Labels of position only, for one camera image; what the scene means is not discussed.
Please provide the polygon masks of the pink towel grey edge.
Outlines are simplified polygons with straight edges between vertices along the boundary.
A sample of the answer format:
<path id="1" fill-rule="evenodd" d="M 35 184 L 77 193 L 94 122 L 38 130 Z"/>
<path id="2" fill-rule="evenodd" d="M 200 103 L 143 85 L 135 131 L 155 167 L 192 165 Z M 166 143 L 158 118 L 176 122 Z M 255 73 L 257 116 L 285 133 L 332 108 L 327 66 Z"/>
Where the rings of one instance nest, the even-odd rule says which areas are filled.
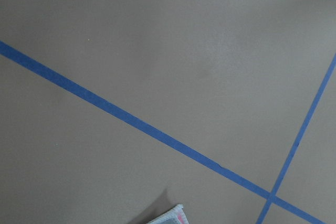
<path id="1" fill-rule="evenodd" d="M 189 224 L 183 209 L 183 204 L 177 204 L 169 211 L 149 221 L 148 224 Z"/>

